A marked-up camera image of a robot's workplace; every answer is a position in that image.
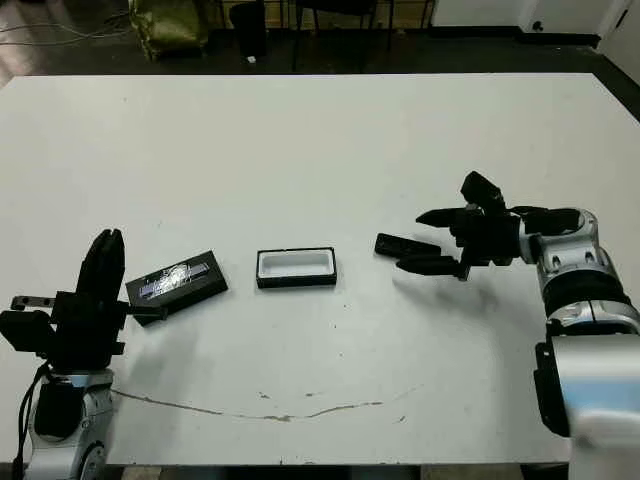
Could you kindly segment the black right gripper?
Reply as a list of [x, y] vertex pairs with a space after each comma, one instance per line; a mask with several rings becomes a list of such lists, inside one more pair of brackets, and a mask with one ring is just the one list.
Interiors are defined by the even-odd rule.
[[432, 227], [449, 227], [456, 246], [457, 261], [451, 256], [415, 255], [399, 259], [396, 267], [423, 276], [454, 276], [466, 281], [472, 267], [508, 266], [520, 253], [520, 218], [509, 209], [484, 209], [469, 204], [464, 208], [429, 210], [416, 222]]

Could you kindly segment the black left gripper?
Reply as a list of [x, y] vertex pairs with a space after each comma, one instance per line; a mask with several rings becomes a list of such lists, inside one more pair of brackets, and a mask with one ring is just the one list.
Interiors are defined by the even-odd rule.
[[[111, 240], [110, 278], [107, 255]], [[122, 232], [105, 229], [81, 263], [77, 293], [59, 291], [53, 298], [19, 295], [12, 299], [10, 345], [18, 352], [36, 354], [59, 373], [107, 368], [114, 355], [124, 352], [118, 335], [129, 315], [152, 321], [167, 317], [163, 307], [118, 300], [124, 272]]]

